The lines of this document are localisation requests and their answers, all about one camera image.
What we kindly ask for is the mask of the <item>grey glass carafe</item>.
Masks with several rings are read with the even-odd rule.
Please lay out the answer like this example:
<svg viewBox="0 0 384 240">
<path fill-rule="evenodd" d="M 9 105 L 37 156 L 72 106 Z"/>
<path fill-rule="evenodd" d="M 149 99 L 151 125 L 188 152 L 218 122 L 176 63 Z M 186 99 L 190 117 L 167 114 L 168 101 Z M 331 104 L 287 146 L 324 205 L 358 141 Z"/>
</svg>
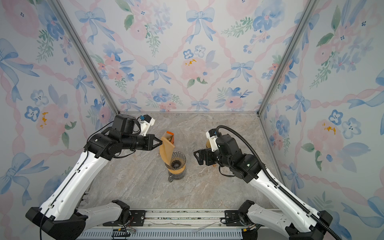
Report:
<svg viewBox="0 0 384 240">
<path fill-rule="evenodd" d="M 174 180 L 181 180 L 182 178 L 184 178 L 184 176 L 185 176 L 185 173 L 172 174 L 169 172 L 168 181 L 171 183 Z"/>
</svg>

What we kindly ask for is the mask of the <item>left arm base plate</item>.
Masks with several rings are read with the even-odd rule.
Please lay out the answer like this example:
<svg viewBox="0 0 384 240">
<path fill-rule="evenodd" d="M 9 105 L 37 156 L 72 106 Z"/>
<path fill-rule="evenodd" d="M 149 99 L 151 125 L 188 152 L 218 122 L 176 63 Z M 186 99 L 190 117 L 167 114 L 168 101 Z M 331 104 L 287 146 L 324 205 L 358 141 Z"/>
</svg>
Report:
<svg viewBox="0 0 384 240">
<path fill-rule="evenodd" d="M 130 215 L 127 222 L 123 225 L 121 221 L 113 221 L 103 223 L 103 227 L 117 227 L 117 226 L 125 226 L 125 227 L 143 227 L 144 221 L 146 217 L 145 210 L 130 210 Z"/>
</svg>

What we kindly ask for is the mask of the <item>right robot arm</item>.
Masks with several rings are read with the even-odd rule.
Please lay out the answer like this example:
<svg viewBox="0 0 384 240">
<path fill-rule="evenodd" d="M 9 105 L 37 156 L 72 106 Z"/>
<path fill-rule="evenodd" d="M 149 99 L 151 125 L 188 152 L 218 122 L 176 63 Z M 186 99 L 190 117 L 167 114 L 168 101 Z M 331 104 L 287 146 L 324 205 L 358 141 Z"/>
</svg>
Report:
<svg viewBox="0 0 384 240">
<path fill-rule="evenodd" d="M 333 217 L 317 211 L 282 185 L 254 154 L 244 154 L 230 135 L 208 135 L 210 148 L 194 152 L 199 165 L 227 167 L 233 176 L 243 180 L 272 201 L 280 213 L 267 210 L 253 201 L 239 208 L 245 225 L 267 227 L 290 240 L 322 240 Z"/>
</svg>

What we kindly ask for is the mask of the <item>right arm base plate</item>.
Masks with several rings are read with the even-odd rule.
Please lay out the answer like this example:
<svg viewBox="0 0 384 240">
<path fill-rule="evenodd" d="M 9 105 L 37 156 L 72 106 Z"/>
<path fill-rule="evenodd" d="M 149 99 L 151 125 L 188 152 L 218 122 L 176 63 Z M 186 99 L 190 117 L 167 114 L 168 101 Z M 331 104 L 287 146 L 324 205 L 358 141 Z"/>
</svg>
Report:
<svg viewBox="0 0 384 240">
<path fill-rule="evenodd" d="M 261 224 L 253 223 L 246 213 L 240 212 L 239 210 L 225 210 L 225 216 L 221 218 L 221 224 L 224 224 L 227 227 L 263 227 Z"/>
</svg>

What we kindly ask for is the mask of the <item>grey glass dripper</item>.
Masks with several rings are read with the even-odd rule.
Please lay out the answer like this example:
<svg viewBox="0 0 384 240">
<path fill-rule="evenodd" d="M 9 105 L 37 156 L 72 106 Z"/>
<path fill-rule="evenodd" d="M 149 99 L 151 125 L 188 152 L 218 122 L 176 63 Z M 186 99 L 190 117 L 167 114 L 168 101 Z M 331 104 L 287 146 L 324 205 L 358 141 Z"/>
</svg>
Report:
<svg viewBox="0 0 384 240">
<path fill-rule="evenodd" d="M 185 167 L 186 165 L 186 156 L 180 151 L 173 151 L 170 164 L 168 169 L 172 171 L 178 171 Z"/>
</svg>

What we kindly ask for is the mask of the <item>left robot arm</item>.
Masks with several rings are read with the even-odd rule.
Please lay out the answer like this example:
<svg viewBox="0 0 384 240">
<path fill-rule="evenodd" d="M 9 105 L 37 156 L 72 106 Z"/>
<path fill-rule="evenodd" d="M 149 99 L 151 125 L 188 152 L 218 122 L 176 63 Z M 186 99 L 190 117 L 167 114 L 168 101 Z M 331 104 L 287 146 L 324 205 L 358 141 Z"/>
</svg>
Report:
<svg viewBox="0 0 384 240">
<path fill-rule="evenodd" d="M 39 207 L 31 207 L 26 218 L 55 240 L 75 240 L 84 231 L 104 223 L 123 227 L 132 220 L 130 206 L 123 201 L 90 209 L 78 204 L 97 174 L 112 160 L 121 159 L 123 150 L 152 151 L 162 144 L 149 134 L 155 119 L 149 115 L 135 118 L 126 114 L 115 116 L 105 130 L 92 135 L 84 146 L 79 160 L 59 187 Z"/>
</svg>

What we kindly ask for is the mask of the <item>coffee filter pack orange clip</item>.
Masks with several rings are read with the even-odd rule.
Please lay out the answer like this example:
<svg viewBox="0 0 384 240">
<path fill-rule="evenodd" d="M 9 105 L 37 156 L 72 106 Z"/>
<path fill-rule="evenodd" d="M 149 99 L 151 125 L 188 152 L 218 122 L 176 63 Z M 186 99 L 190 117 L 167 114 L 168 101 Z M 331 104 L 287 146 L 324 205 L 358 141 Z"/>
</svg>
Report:
<svg viewBox="0 0 384 240">
<path fill-rule="evenodd" d="M 166 138 L 171 144 L 174 144 L 175 142 L 175 135 L 172 132 L 166 131 L 163 135 L 164 138 Z"/>
</svg>

